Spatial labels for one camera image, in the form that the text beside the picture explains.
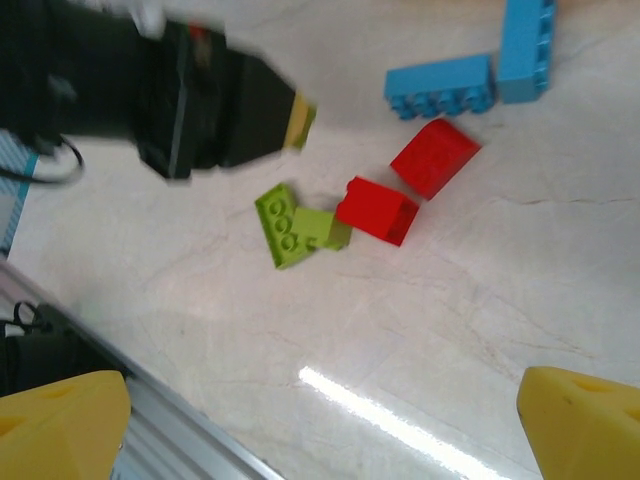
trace red lego brick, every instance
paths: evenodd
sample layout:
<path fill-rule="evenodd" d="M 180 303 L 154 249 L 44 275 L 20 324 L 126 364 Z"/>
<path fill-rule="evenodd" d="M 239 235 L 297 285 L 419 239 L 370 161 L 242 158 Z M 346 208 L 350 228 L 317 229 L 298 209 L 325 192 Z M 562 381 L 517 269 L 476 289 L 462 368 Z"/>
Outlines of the red lego brick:
<path fill-rule="evenodd" d="M 411 188 L 431 200 L 481 146 L 443 118 L 427 124 L 391 162 Z"/>
<path fill-rule="evenodd" d="M 347 196 L 338 205 L 342 223 L 400 246 L 420 207 L 406 195 L 361 177 L 347 185 Z"/>

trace blue object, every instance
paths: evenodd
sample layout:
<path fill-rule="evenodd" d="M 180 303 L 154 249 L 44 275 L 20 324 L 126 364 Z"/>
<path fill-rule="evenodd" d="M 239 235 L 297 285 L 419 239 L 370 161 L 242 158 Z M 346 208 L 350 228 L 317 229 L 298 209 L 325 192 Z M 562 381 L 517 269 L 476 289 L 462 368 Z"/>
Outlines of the blue object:
<path fill-rule="evenodd" d="M 0 131 L 0 166 L 31 176 L 37 160 L 36 154 L 18 144 L 8 133 Z M 28 191 L 26 183 L 0 178 L 0 254 L 4 256 L 11 249 Z"/>
<path fill-rule="evenodd" d="M 498 91 L 504 103 L 532 102 L 549 88 L 555 0 L 507 0 Z"/>
<path fill-rule="evenodd" d="M 387 72 L 384 96 L 403 120 L 465 110 L 484 113 L 494 102 L 491 57 L 474 55 Z"/>

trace black cable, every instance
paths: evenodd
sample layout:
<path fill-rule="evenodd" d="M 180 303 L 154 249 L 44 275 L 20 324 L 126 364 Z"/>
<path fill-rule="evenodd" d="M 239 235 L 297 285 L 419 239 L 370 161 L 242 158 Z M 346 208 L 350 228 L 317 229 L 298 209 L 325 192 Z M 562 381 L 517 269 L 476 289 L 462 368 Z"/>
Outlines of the black cable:
<path fill-rule="evenodd" d="M 69 140 L 61 136 L 60 141 L 63 145 L 65 145 L 67 148 L 69 148 L 69 150 L 73 152 L 77 161 L 76 168 L 74 168 L 67 175 L 62 177 L 39 177 L 36 175 L 29 176 L 0 167 L 0 177 L 6 178 L 7 180 L 12 180 L 14 182 L 27 183 L 31 185 L 60 186 L 75 182 L 82 176 L 82 173 L 84 171 L 84 158 L 82 158 L 82 154 L 80 153 L 80 151 Z"/>
<path fill-rule="evenodd" d="M 22 309 L 26 307 L 33 315 L 31 323 L 26 323 L 22 318 Z M 18 302 L 13 307 L 13 320 L 0 320 L 0 338 L 5 336 L 5 327 L 12 326 L 21 328 L 26 335 L 34 330 L 47 330 L 49 325 L 43 321 L 36 307 L 29 302 Z"/>

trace lego brick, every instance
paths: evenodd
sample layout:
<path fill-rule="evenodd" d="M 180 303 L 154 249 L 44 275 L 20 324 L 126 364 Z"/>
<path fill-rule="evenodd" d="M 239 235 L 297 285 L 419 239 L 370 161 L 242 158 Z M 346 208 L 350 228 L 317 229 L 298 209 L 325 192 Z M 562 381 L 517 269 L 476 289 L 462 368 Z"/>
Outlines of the lego brick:
<path fill-rule="evenodd" d="M 474 55 L 389 70 L 384 96 L 403 120 L 465 110 L 484 113 L 494 102 L 491 57 Z"/>
<path fill-rule="evenodd" d="M 427 124 L 398 154 L 391 168 L 431 200 L 478 153 L 480 145 L 443 118 Z"/>
<path fill-rule="evenodd" d="M 349 245 L 352 228 L 331 212 L 298 207 L 291 231 L 308 238 L 309 245 L 337 251 Z"/>
<path fill-rule="evenodd" d="M 534 367 L 524 374 L 517 406 L 544 478 L 640 478 L 640 389 Z"/>
<path fill-rule="evenodd" d="M 549 88 L 555 0 L 507 0 L 497 84 L 504 103 L 537 100 Z"/>
<path fill-rule="evenodd" d="M 291 231 L 297 204 L 291 189 L 280 183 L 255 201 L 273 263 L 279 270 L 307 258 L 315 248 Z"/>
<path fill-rule="evenodd" d="M 347 185 L 347 195 L 336 217 L 374 237 L 400 246 L 419 206 L 406 195 L 361 177 Z"/>

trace table surface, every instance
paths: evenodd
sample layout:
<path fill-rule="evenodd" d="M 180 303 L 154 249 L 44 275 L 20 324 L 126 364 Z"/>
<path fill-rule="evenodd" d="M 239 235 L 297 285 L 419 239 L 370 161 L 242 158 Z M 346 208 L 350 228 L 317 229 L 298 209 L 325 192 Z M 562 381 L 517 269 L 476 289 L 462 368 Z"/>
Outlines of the table surface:
<path fill-rule="evenodd" d="M 81 143 L 86 178 L 34 190 L 11 260 L 288 478 L 539 478 L 524 369 L 638 384 L 640 2 L 561 1 L 553 85 L 456 120 L 484 144 L 395 248 L 356 232 L 274 269 L 253 201 L 333 208 L 424 125 L 387 69 L 496 52 L 502 1 L 218 0 L 310 97 L 302 154 L 168 187 L 135 149 Z"/>

